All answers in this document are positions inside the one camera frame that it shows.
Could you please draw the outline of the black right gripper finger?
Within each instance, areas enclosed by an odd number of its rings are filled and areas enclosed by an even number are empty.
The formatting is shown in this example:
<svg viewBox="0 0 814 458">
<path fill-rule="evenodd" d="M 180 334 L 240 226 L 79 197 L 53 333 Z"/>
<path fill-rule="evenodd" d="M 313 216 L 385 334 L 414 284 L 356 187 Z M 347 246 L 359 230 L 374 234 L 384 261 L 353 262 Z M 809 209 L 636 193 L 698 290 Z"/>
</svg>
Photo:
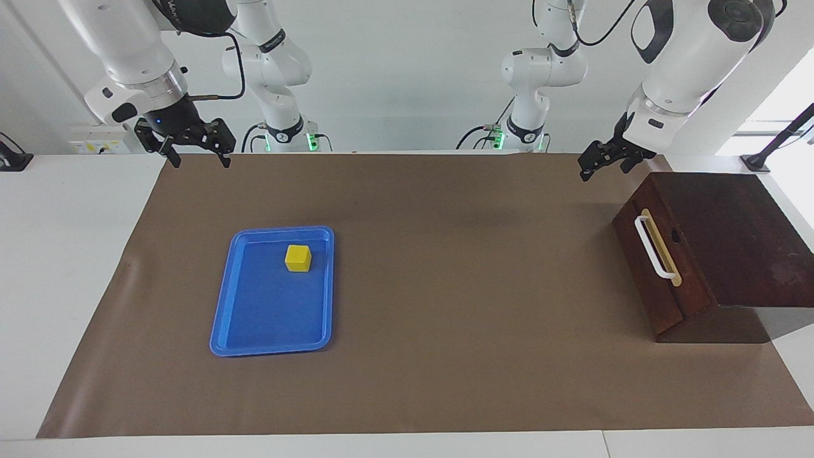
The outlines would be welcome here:
<svg viewBox="0 0 814 458">
<path fill-rule="evenodd" d="M 216 154 L 224 168 L 231 165 L 231 154 L 235 151 L 236 140 L 223 119 L 202 123 L 198 126 L 197 146 Z"/>
<path fill-rule="evenodd" d="M 147 121 L 136 122 L 135 135 L 148 153 L 155 153 L 165 157 L 173 168 L 180 168 L 181 157 L 174 149 L 174 138 L 172 136 L 160 139 Z"/>
</svg>

